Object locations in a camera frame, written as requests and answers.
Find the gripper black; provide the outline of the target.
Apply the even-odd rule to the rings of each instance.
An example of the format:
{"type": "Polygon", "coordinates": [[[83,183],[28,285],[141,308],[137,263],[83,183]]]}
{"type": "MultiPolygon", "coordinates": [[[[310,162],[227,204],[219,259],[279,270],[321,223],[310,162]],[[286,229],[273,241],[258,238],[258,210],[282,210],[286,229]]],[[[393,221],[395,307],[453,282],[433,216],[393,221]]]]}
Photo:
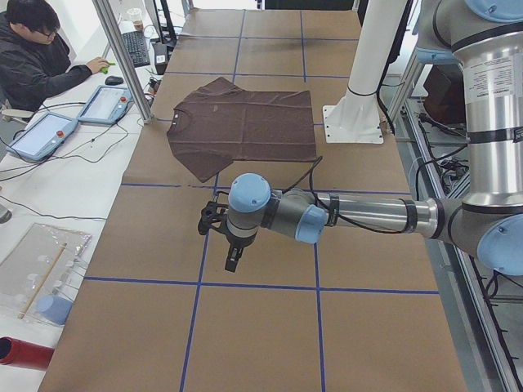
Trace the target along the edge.
{"type": "Polygon", "coordinates": [[[244,248],[253,244],[257,235],[257,226],[241,228],[233,224],[230,220],[226,222],[226,238],[230,248],[226,257],[225,270],[231,273],[236,271],[244,248]]]}

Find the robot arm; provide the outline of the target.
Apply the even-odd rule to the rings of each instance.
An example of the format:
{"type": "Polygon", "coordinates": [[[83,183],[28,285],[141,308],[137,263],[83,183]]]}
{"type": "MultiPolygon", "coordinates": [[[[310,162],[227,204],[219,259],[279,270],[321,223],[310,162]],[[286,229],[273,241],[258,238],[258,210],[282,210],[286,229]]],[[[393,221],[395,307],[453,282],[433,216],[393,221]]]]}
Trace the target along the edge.
{"type": "Polygon", "coordinates": [[[427,63],[455,61],[463,98],[424,105],[430,124],[465,137],[469,188],[461,198],[370,199],[286,189],[238,176],[221,214],[235,271],[261,228],[316,243],[326,227],[421,234],[449,243],[500,274],[522,273],[522,4],[425,1],[418,50],[427,63]]]}

